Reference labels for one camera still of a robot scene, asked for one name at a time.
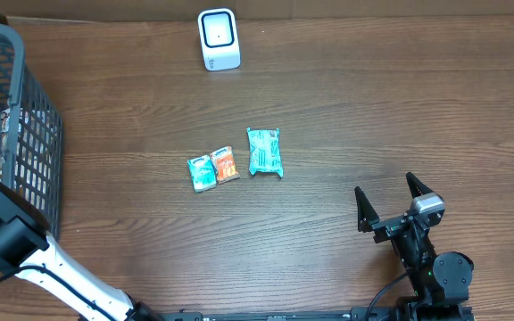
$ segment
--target wooden tabletop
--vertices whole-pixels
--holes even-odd
[[[63,115],[68,253],[164,312],[365,306],[402,267],[353,188],[390,218],[412,171],[446,201],[436,251],[476,263],[477,320],[514,320],[514,16],[237,28],[241,68],[212,73],[194,22],[18,28]],[[280,128],[282,179],[250,177],[247,127]],[[241,179],[194,193],[187,160],[224,145]],[[0,284],[0,320],[75,316]]]

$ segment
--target gray basket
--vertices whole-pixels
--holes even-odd
[[[10,109],[6,144],[2,111]],[[15,30],[0,25],[1,181],[37,207],[59,237],[62,119],[25,66],[25,50]]]

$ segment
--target snack package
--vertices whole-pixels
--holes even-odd
[[[219,150],[210,154],[210,158],[215,171],[218,173],[219,184],[239,178],[236,162],[233,160],[233,149],[231,146],[219,148]]]
[[[278,147],[280,130],[251,130],[247,129],[249,136],[249,172],[277,173],[283,176],[283,163],[281,151]]]
[[[217,185],[210,156],[204,155],[196,159],[188,160],[187,166],[192,175],[192,183],[194,183],[194,190],[196,192],[200,193]]]

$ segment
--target blue packet with white top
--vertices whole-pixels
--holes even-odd
[[[277,173],[283,176],[283,162],[278,145],[280,130],[251,130],[247,129],[249,136],[249,172]]]
[[[187,166],[192,176],[192,183],[194,183],[194,191],[197,193],[209,190],[218,184],[210,156],[204,155],[188,160]]]

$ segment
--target orange packet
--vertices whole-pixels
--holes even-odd
[[[236,162],[233,160],[233,149],[231,146],[219,148],[219,150],[210,154],[210,158],[211,163],[218,174],[219,184],[239,178]]]

